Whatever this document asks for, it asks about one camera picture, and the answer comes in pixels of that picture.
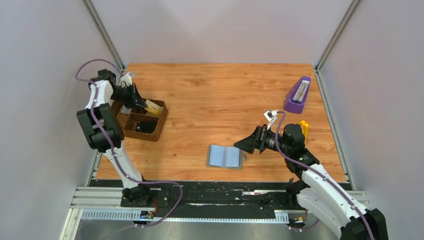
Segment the gold striped card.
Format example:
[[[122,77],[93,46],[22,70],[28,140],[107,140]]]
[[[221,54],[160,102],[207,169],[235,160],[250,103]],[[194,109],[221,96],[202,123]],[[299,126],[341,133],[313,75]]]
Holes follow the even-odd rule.
[[[148,114],[151,114],[152,116],[157,116],[157,117],[159,117],[162,114],[163,112],[162,106],[148,99],[145,101],[145,103],[146,103],[146,107],[144,109],[146,110]]]

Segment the grey card holder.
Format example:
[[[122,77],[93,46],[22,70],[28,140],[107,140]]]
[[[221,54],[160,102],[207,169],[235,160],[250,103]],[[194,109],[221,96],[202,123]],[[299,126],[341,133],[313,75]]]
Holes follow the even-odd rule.
[[[241,170],[247,160],[246,154],[234,146],[209,145],[206,166]]]

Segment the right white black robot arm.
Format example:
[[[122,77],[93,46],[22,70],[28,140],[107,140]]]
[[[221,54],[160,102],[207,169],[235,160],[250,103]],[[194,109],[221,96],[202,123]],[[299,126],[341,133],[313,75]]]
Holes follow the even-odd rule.
[[[253,154],[255,150],[279,152],[298,181],[287,186],[292,202],[313,213],[340,240],[387,240],[384,214],[370,209],[351,196],[325,170],[306,148],[300,124],[287,124],[282,134],[257,126],[251,135],[234,143],[234,147]]]

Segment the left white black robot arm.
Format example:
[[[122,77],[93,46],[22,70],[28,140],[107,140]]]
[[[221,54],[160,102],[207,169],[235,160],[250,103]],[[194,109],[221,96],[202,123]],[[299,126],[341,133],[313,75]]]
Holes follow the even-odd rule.
[[[116,84],[116,75],[102,69],[97,77],[88,80],[89,102],[76,113],[88,145],[104,154],[118,172],[122,197],[130,204],[146,207],[152,203],[150,190],[143,184],[144,177],[131,161],[124,146],[124,131],[110,102],[122,101],[126,108],[147,107],[134,83],[122,87]]]

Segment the silver card in basket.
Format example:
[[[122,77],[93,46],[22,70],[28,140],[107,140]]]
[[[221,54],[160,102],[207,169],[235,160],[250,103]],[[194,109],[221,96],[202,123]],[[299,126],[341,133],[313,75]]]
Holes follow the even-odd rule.
[[[125,107],[123,105],[122,108],[121,108],[121,110],[120,110],[120,113],[121,114],[129,115],[131,113],[131,111],[132,111],[132,108],[128,108],[128,107]]]

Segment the black VIP card in basket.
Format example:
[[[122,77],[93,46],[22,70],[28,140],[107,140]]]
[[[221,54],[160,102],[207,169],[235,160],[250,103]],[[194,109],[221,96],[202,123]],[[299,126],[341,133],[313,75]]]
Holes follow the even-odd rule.
[[[140,121],[136,124],[135,131],[143,134],[153,134],[157,125],[157,121]]]

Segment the brown woven divided basket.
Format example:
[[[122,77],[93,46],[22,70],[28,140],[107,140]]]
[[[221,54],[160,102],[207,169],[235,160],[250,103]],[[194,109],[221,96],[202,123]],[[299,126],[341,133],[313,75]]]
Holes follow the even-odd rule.
[[[160,115],[155,115],[144,108],[125,108],[121,101],[115,101],[112,112],[123,129],[126,138],[157,142],[168,117],[168,108],[165,101],[150,99],[150,102],[162,108]]]

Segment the colourful toy block vehicle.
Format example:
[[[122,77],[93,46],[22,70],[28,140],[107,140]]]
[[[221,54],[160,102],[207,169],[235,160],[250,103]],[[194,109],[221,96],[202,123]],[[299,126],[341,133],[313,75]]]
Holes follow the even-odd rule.
[[[301,128],[302,134],[304,135],[305,139],[307,139],[310,125],[305,120],[301,120],[299,125]]]

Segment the purple metronome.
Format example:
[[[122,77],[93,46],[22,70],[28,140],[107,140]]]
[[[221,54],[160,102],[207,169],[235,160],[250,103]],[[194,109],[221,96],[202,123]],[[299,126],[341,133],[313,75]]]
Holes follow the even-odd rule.
[[[302,76],[284,98],[283,110],[293,114],[301,114],[306,104],[310,84],[311,78]]]

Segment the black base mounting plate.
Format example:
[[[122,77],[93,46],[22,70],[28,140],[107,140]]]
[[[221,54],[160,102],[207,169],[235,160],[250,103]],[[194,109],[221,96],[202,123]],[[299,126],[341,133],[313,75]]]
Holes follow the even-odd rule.
[[[225,182],[179,181],[173,184],[150,185],[155,216],[163,217],[172,207],[170,217],[233,217],[272,218],[273,211],[305,211],[298,205],[294,190],[288,182]],[[141,207],[123,198],[123,184],[119,180],[91,180],[90,187],[118,189],[118,206]]]

